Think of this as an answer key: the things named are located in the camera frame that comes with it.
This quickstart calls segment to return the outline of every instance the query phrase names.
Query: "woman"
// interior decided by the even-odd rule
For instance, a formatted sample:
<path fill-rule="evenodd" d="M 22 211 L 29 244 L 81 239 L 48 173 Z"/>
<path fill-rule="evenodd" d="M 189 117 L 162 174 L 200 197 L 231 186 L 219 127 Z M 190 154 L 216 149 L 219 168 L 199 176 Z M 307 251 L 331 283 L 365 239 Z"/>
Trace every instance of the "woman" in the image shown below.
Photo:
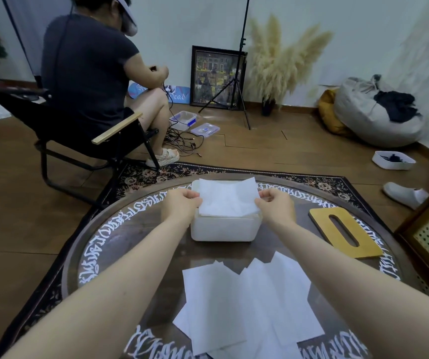
<path fill-rule="evenodd" d="M 80 116 L 77 123 L 89 138 L 122 121 L 125 106 L 142 112 L 143 129 L 159 130 L 151 145 L 160 166 L 178 161 L 177 150 L 162 147 L 171 116 L 161 89 L 168 68 L 152 71 L 154 67 L 145 65 L 121 31 L 125 11 L 117 0 L 72 1 L 76 13 L 56 18 L 45 33 L 42 83 L 52 93 L 50 104 Z M 148 90 L 125 103 L 130 80 Z M 155 166 L 151 159 L 146 164 Z"/>
<path fill-rule="evenodd" d="M 429 296 L 297 225 L 287 193 L 272 188 L 259 196 L 264 222 L 374 358 L 429 358 Z M 118 359 L 201 203 L 192 190 L 168 191 L 162 223 L 58 305 L 3 359 Z"/>

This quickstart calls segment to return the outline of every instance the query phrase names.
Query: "wooden armrest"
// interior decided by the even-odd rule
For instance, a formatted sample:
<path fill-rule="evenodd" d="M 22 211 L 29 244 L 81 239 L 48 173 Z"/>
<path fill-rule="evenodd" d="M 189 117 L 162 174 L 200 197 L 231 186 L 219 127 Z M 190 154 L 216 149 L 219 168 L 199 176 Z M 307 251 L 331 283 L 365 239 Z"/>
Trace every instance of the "wooden armrest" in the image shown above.
<path fill-rule="evenodd" d="M 130 117 L 125 118 L 124 120 L 122 120 L 122 122 L 116 124 L 115 126 L 111 127 L 109 130 L 103 132 L 100 136 L 97 136 L 96 138 L 94 138 L 92 140 L 92 143 L 96 145 L 101 144 L 102 142 L 108 140 L 113 135 L 119 133 L 123 128 L 125 128 L 132 122 L 139 119 L 142 115 L 143 113 L 141 112 L 135 112 Z"/>

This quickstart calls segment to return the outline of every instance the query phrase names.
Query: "gray bean bag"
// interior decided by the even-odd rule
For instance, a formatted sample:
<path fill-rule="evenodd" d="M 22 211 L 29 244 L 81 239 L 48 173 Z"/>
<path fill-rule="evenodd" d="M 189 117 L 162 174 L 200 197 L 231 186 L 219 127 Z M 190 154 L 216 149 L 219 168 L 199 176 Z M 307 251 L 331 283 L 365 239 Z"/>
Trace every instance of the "gray bean bag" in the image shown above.
<path fill-rule="evenodd" d="M 378 82 L 384 92 L 387 84 Z M 374 77 L 346 79 L 336 94 L 334 113 L 359 138 L 378 147 L 400 147 L 419 141 L 425 125 L 424 116 L 415 116 L 404 123 L 392 122 L 386 109 L 374 101 L 379 92 Z"/>

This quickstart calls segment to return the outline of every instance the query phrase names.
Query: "dark wooden table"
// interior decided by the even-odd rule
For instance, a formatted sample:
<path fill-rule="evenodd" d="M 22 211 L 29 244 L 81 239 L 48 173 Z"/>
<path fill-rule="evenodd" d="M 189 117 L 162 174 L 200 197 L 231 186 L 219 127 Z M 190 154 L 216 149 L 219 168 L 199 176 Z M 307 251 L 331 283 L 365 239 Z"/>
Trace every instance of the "dark wooden table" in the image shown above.
<path fill-rule="evenodd" d="M 208 174 L 174 179 L 140 189 L 117 201 L 95 217 L 75 241 L 63 271 L 63 297 L 95 278 L 160 223 L 159 203 L 167 190 L 190 188 L 190 183 L 200 177 L 208 180 L 245 180 L 252 175 Z M 372 217 L 322 190 L 283 179 L 255 177 L 259 189 L 277 187 L 288 192 L 295 203 L 297 223 L 320 238 L 321 234 L 308 217 L 309 210 L 333 206 L 347 209 L 385 252 L 383 257 L 363 259 L 362 262 L 417 288 L 416 274 L 406 254 L 391 234 Z M 240 273 L 254 258 L 270 262 L 275 251 L 294 258 L 265 224 L 261 225 L 256 239 L 251 243 L 196 242 L 191 239 L 188 229 L 123 357 L 154 358 L 155 353 L 163 352 L 165 356 L 160 356 L 163 358 L 190 358 L 191 341 L 172 324 L 186 303 L 182 270 L 218 260 Z M 305 351 L 307 357 L 312 357 L 312 352 L 316 357 L 318 351 L 327 359 L 334 358 L 331 354 L 334 351 L 343 353 L 342 357 L 347 358 L 350 354 L 351 357 L 370 357 L 365 346 L 313 285 L 308 302 L 325 335 L 299 343 L 303 354 Z"/>

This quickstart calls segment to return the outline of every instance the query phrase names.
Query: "backdrop pole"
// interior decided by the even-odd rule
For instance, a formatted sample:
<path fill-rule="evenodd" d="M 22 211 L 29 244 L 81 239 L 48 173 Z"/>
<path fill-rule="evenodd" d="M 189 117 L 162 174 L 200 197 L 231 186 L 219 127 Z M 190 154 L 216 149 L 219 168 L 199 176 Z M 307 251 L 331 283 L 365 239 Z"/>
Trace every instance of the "backdrop pole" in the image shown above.
<path fill-rule="evenodd" d="M 205 109 L 206 107 L 208 107 L 208 105 L 210 105 L 211 102 L 213 102 L 221 93 L 223 93 L 223 91 L 226 88 L 228 88 L 231 84 L 233 84 L 233 93 L 232 93 L 232 96 L 231 96 L 231 107 L 230 107 L 230 109 L 233 109 L 233 106 L 235 104 L 235 93 L 236 93 L 236 87 L 237 87 L 238 91 L 239 91 L 239 97 L 238 98 L 241 98 L 241 102 L 243 104 L 243 112 L 244 112 L 245 117 L 246 117 L 247 127 L 251 130 L 251 125 L 249 123 L 249 118 L 248 118 L 247 112 L 246 112 L 246 105 L 245 105 L 245 102 L 244 102 L 243 94 L 241 92 L 241 86 L 240 86 L 241 83 L 240 83 L 240 80 L 238 78 L 238 74 L 240 72 L 239 68 L 240 68 L 240 64 L 241 64 L 241 56 L 243 55 L 243 47 L 246 45 L 246 43 L 245 43 L 246 38 L 244 37 L 244 34 L 245 34 L 245 31 L 246 31 L 246 22 L 247 22 L 247 11 L 248 11 L 248 9 L 249 9 L 249 0 L 247 0 L 247 3 L 246 3 L 245 19 L 244 19 L 244 23 L 243 23 L 243 32 L 241 34 L 241 42 L 239 43 L 239 53 L 238 53 L 238 60 L 237 60 L 237 63 L 236 63 L 236 74 L 235 74 L 235 77 L 233 79 L 231 79 L 231 81 L 228 84 L 226 84 L 224 86 L 224 88 L 222 90 L 220 90 L 208 103 L 206 103 L 203 106 L 203 108 L 201 108 L 199 110 L 198 113 L 201 113 L 203 111 L 203 109 Z"/>

